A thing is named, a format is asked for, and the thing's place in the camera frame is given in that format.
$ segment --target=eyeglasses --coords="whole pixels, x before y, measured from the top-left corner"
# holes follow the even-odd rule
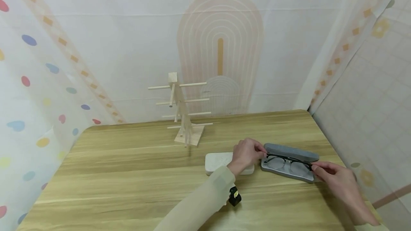
[[[302,161],[296,158],[277,155],[273,153],[267,153],[267,160],[265,160],[264,163],[271,162],[270,167],[272,167],[273,169],[281,169],[282,167],[284,167],[286,161],[290,163],[291,171],[297,174],[303,174],[302,172],[306,172],[306,170],[304,171],[304,169],[302,169],[304,167],[309,171],[313,171],[313,169],[311,168],[312,164],[308,161]]]

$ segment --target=eyeglass lens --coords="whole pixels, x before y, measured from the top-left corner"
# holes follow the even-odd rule
[[[269,161],[266,164],[272,169],[282,169],[286,162],[283,158],[277,156],[269,156],[267,160]],[[300,176],[304,176],[309,173],[309,169],[305,166],[305,164],[298,162],[290,163],[290,170],[293,174]]]

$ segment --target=wrist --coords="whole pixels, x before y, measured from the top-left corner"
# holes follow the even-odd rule
[[[361,200],[351,205],[346,204],[345,207],[355,226],[365,225],[366,223],[373,226],[380,225],[364,201]]]
[[[242,163],[239,163],[238,161],[231,161],[227,165],[227,168],[234,174],[235,177],[237,177],[241,172],[244,171],[246,166],[244,166],[244,164]]]

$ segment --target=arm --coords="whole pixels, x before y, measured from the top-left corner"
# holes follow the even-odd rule
[[[267,151],[257,141],[244,139],[234,146],[233,159],[219,167],[208,180],[176,205],[154,231],[198,230],[229,198],[235,177],[265,156]]]
[[[357,231],[388,231],[380,224],[362,199],[354,173],[325,161],[313,163],[314,174],[340,199]]]

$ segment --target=tiled wall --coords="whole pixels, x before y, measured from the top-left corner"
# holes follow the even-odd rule
[[[390,2],[314,118],[387,226],[410,230],[411,0]]]

